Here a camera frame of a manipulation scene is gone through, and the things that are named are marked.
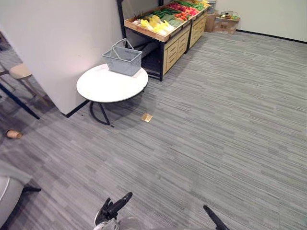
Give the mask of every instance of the basket handle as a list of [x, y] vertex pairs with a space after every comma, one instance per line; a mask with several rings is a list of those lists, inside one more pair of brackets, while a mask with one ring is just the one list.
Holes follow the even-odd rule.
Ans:
[[118, 55], [118, 53], [115, 51], [114, 47], [116, 47], [119, 43], [122, 43], [122, 42], [127, 42], [128, 45], [130, 46], [131, 49], [134, 49], [133, 46], [130, 44], [130, 42], [127, 40], [127, 38], [124, 38], [124, 39], [121, 39], [119, 40], [118, 42], [116, 42], [113, 46], [112, 46], [112, 50], [114, 51], [114, 53], [116, 54], [116, 56], [121, 59]]

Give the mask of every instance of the gray carpet floor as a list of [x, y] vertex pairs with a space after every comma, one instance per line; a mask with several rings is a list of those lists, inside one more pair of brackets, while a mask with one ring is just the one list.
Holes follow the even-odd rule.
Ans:
[[3, 229], [89, 230], [106, 198], [129, 191], [119, 218], [143, 229], [213, 230], [204, 204], [231, 230], [307, 229], [306, 64], [305, 44], [206, 33], [163, 82], [106, 105], [114, 127], [89, 104], [67, 119], [16, 85], [41, 120], [1, 98], [2, 129], [24, 136], [1, 136], [0, 158], [42, 191], [23, 196]]

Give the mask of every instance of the wooden drawer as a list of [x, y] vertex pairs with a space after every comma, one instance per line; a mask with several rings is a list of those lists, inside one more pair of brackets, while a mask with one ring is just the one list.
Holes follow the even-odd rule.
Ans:
[[184, 28], [174, 36], [164, 47], [163, 75], [175, 64], [175, 62], [187, 50], [190, 26]]
[[187, 31], [182, 38], [180, 38], [178, 43], [178, 52], [177, 52], [177, 58], [179, 59], [184, 52], [187, 50], [188, 45], [188, 39], [189, 39], [189, 32]]
[[166, 71], [168, 71], [174, 65], [174, 63], [178, 60], [177, 52], [178, 52], [178, 40], [174, 42], [167, 49]]
[[202, 15], [197, 19], [192, 26], [190, 48], [198, 41], [198, 39], [203, 35], [206, 25], [206, 14]]

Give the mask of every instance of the cardboard box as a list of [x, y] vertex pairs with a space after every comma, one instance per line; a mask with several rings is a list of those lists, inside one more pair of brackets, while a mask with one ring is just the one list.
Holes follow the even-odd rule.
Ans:
[[233, 35], [236, 32], [240, 18], [238, 20], [216, 17], [213, 25], [213, 32]]
[[207, 14], [206, 17], [206, 26], [205, 26], [205, 31], [206, 32], [212, 32], [213, 25], [214, 25], [214, 20], [218, 16], [217, 13], [211, 13]]

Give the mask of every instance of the table leg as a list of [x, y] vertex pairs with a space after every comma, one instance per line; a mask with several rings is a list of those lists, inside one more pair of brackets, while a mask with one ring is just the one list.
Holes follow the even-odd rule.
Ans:
[[19, 100], [18, 97], [16, 97], [14, 94], [12, 94], [10, 91], [8, 91], [1, 83], [0, 83], [0, 89], [5, 92], [13, 101], [15, 101], [17, 104], [19, 104], [20, 107], [22, 107], [25, 111], [27, 111], [29, 114], [31, 114], [33, 117], [35, 117], [37, 120], [39, 120], [39, 116], [37, 116], [28, 106], [26, 106], [22, 101]]
[[100, 110], [101, 110], [102, 114], [103, 114], [104, 117], [105, 117], [106, 122], [99, 120], [99, 119], [96, 117], [96, 115], [94, 114], [94, 112], [93, 112], [93, 104], [94, 104], [94, 102], [91, 102], [91, 103], [90, 103], [90, 113], [91, 113], [92, 117], [93, 117], [96, 121], [98, 121], [99, 123], [104, 124], [104, 125], [106, 125], [106, 126], [109, 126], [109, 125], [110, 125], [110, 122], [109, 122], [109, 119], [108, 119], [107, 116], [106, 116], [106, 113], [105, 113], [105, 110], [104, 110], [104, 108], [103, 108], [103, 106], [102, 106], [102, 103], [99, 103], [99, 102], [97, 102], [97, 103], [98, 103], [98, 105], [99, 105], [99, 107], [100, 107]]

